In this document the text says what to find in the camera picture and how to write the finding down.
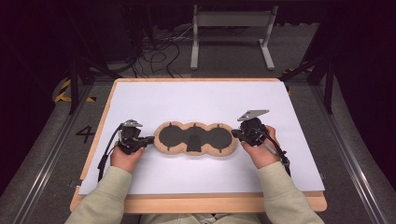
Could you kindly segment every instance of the metal rail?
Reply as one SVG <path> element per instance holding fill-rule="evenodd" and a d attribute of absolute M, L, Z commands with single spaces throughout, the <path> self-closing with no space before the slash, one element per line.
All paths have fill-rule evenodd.
<path fill-rule="evenodd" d="M 76 118 L 78 117 L 82 105 L 84 104 L 85 99 L 88 97 L 91 89 L 92 86 L 84 86 L 81 89 L 81 95 L 79 97 L 79 101 L 81 103 L 78 105 L 75 112 L 67 117 L 64 126 L 62 127 L 61 132 L 55 141 L 55 144 L 53 145 L 46 161 L 44 162 L 43 167 L 38 172 L 37 178 L 35 179 L 33 186 L 31 187 L 29 193 L 26 196 L 26 199 L 21 206 L 20 211 L 18 212 L 17 216 L 13 221 L 14 224 L 26 223 L 30 215 L 32 215 L 35 205 L 37 204 L 37 201 L 40 198 L 44 187 L 46 187 L 53 169 L 55 168 L 56 162 L 61 156 L 62 150 L 64 149 L 66 137 L 69 134 Z"/>
<path fill-rule="evenodd" d="M 361 170 L 358 161 L 355 158 L 355 155 L 353 154 L 349 145 L 346 143 L 344 137 L 339 133 L 339 128 L 334 116 L 328 114 L 327 109 L 323 104 L 324 98 L 319 87 L 311 86 L 310 88 L 329 127 L 332 129 L 332 134 L 335 137 L 336 143 L 338 144 L 341 158 L 343 159 L 343 162 L 349 172 L 353 184 L 356 187 L 356 190 L 361 196 L 361 201 L 363 202 L 370 219 L 373 221 L 373 223 L 389 223 L 384 212 L 380 208 L 378 201 L 376 200 L 375 195 L 363 171 Z"/>

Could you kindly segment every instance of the black device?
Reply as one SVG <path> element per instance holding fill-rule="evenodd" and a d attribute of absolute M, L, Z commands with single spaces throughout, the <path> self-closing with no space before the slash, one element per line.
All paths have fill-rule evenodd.
<path fill-rule="evenodd" d="M 105 153 L 103 154 L 103 157 L 98 165 L 98 181 L 100 181 L 103 177 L 107 158 L 113 148 L 110 150 L 110 152 L 108 152 L 108 149 L 110 148 L 110 145 L 113 142 L 116 133 L 119 134 L 119 141 L 117 143 L 117 147 L 119 147 L 127 155 L 131 155 L 132 153 L 135 153 L 139 148 L 146 147 L 147 145 L 154 143 L 154 136 L 139 137 L 141 131 L 137 127 L 143 127 L 143 125 L 139 124 L 136 120 L 128 119 L 127 121 L 121 123 L 116 131 L 113 133 L 113 135 L 111 135 Z"/>
<path fill-rule="evenodd" d="M 233 129 L 231 130 L 231 133 L 233 134 L 233 137 L 238 138 L 241 142 L 247 142 L 252 147 L 265 144 L 264 141 L 268 138 L 268 140 L 274 144 L 276 149 L 271 148 L 267 144 L 265 144 L 265 147 L 271 153 L 277 155 L 280 158 L 282 164 L 285 166 L 286 172 L 290 175 L 290 161 L 285 156 L 286 151 L 283 151 L 279 144 L 273 138 L 271 138 L 267 129 L 265 128 L 265 125 L 262 124 L 262 121 L 257 118 L 258 116 L 268 112 L 269 110 L 249 110 L 238 119 L 238 121 L 242 121 L 240 129 Z"/>
<path fill-rule="evenodd" d="M 154 136 L 139 137 L 141 131 L 137 127 L 143 127 L 143 125 L 133 119 L 125 121 L 120 127 L 118 147 L 125 154 L 131 155 L 139 148 L 154 143 Z"/>

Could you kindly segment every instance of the hand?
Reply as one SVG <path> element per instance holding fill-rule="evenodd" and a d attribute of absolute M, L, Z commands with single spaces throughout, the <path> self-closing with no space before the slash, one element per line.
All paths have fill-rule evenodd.
<path fill-rule="evenodd" d="M 127 155 L 119 147 L 115 147 L 110 155 L 110 165 L 132 173 L 144 151 L 145 149 L 141 147 L 135 153 Z"/>
<path fill-rule="evenodd" d="M 265 125 L 270 137 L 276 141 L 276 130 L 268 125 Z M 274 144 L 267 138 L 264 141 L 265 144 L 268 144 L 273 149 L 276 149 Z M 247 142 L 241 142 L 244 150 L 249 154 L 251 160 L 257 169 L 261 169 L 264 166 L 270 165 L 274 162 L 280 161 L 277 155 L 271 153 L 265 146 L 265 144 L 261 144 L 258 147 L 252 147 Z"/>

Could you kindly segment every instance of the gray carpet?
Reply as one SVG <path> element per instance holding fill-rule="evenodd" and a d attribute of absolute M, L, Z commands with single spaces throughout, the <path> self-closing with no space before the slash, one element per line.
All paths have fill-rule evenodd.
<path fill-rule="evenodd" d="M 224 29 L 204 31 L 200 42 L 198 70 L 190 70 L 191 42 L 189 40 L 178 43 L 180 54 L 170 68 L 172 71 L 176 71 L 173 72 L 176 77 L 177 73 L 183 77 L 279 77 L 283 70 L 293 68 L 300 63 L 316 29 L 316 25 L 287 25 L 274 28 L 269 50 L 276 66 L 275 71 L 268 71 L 265 68 L 257 44 L 257 39 L 260 38 L 258 29 L 246 29 L 241 34 L 230 33 Z M 137 64 L 135 67 L 137 76 L 169 76 L 164 68 L 177 55 L 177 48 L 170 46 L 163 52 L 166 54 L 166 60 L 153 64 L 154 70 L 162 70 L 152 73 L 150 63 L 140 60 L 142 66 Z M 149 59 L 154 53 L 148 53 L 146 59 Z M 134 72 L 131 69 L 122 74 L 126 77 L 134 77 Z M 108 80 L 108 77 L 99 77 L 98 79 Z M 291 88 L 290 99 L 312 150 L 314 160 L 319 171 L 326 176 L 323 182 L 326 188 L 325 197 L 328 209 L 318 214 L 326 223 L 372 223 L 340 157 L 332 132 L 314 99 L 311 87 L 302 80 L 304 80 L 304 74 L 288 82 L 288 85 Z M 96 97 L 97 100 L 94 103 L 83 104 L 70 134 L 66 138 L 62 154 L 33 213 L 27 218 L 27 223 L 64 223 L 70 215 L 69 204 L 75 189 L 68 187 L 68 184 L 79 178 L 93 139 L 91 136 L 88 142 L 84 143 L 84 136 L 76 135 L 76 133 L 88 125 L 92 126 L 93 132 L 96 132 L 111 84 L 111 81 L 94 83 L 89 95 Z M 333 110 L 340 132 L 352 147 L 389 223 L 396 223 L 396 217 L 392 211 L 396 207 L 395 192 L 378 170 L 361 141 L 337 86 L 334 87 L 334 90 Z M 56 104 L 48 125 L 1 197 L 0 223 L 12 223 L 18 214 L 23 200 L 30 187 L 33 186 L 36 175 L 66 121 L 69 106 L 70 103 L 66 102 Z M 122 223 L 135 223 L 136 220 L 137 216 L 125 215 Z"/>

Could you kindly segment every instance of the chair leg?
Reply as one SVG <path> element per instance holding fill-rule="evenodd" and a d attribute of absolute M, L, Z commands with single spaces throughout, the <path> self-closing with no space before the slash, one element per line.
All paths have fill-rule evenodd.
<path fill-rule="evenodd" d="M 260 39 L 260 48 L 262 49 L 262 56 L 264 56 L 265 63 L 267 64 L 268 70 L 274 70 L 274 62 L 271 58 L 270 51 L 268 50 L 268 41 L 270 40 L 271 32 L 274 27 L 274 22 L 276 18 L 277 6 L 273 7 L 271 10 L 271 18 L 268 20 L 268 24 L 266 26 L 265 38 Z"/>

